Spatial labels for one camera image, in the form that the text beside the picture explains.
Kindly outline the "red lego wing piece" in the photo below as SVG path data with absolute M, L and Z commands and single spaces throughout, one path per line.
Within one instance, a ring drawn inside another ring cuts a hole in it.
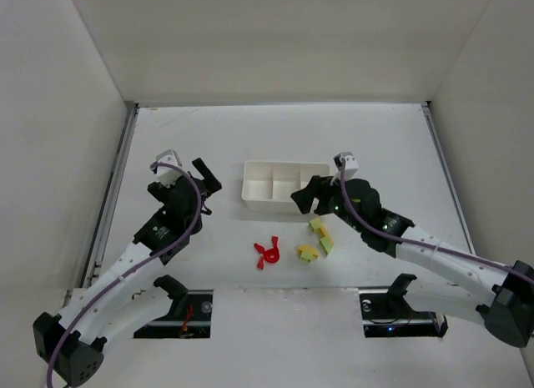
M 258 243 L 254 244 L 255 250 L 259 254 L 259 261 L 257 263 L 258 270 L 263 270 L 265 263 L 275 264 L 280 260 L 279 237 L 272 236 L 271 242 L 272 247 L 270 249 L 266 249 Z

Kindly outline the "round yellow lego brick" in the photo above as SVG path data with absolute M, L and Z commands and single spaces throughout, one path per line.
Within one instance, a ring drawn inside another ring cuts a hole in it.
M 299 245 L 297 248 L 297 252 L 298 252 L 299 257 L 301 256 L 302 253 L 313 254 L 315 256 L 315 259 L 313 261 L 317 260 L 320 256 L 320 252 L 318 251 L 318 249 L 315 246 L 310 245 L 310 244 Z

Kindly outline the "small green lego brick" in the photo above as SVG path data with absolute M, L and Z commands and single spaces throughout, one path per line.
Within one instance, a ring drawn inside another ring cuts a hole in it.
M 307 262 L 307 263 L 311 263 L 314 259 L 315 259 L 315 256 L 310 253 L 302 253 L 300 256 L 300 260 Z

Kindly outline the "long yellow lego brick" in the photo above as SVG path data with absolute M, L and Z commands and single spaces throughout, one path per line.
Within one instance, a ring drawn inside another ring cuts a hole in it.
M 320 242 L 320 239 L 325 236 L 332 239 L 332 237 L 330 236 L 330 232 L 324 226 L 320 218 L 315 218 L 315 219 L 310 220 L 309 226 L 312 232 L 316 234 L 317 237 L 319 238 L 319 242 Z

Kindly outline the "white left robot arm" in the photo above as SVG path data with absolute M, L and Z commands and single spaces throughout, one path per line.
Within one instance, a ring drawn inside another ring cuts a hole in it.
M 103 364 L 111 344 L 185 309 L 189 291 L 166 267 L 200 232 L 202 217 L 211 213 L 206 200 L 222 189 L 201 158 L 192 165 L 198 177 L 181 168 L 173 151 L 161 154 L 151 166 L 157 179 L 148 186 L 160 208 L 76 300 L 33 322 L 36 351 L 47 364 L 47 387 L 54 376 L 68 387 L 80 387 Z

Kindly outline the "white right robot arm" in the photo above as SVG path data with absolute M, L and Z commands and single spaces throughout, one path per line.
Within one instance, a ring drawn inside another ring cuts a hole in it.
M 371 249 L 418 265 L 450 283 L 417 285 L 399 275 L 390 296 L 415 311 L 453 315 L 483 326 L 498 340 L 524 348 L 533 337 L 533 268 L 520 260 L 503 265 L 461 252 L 410 219 L 382 207 L 364 179 L 340 182 L 314 176 L 291 194 L 303 214 L 334 214 L 360 234 Z

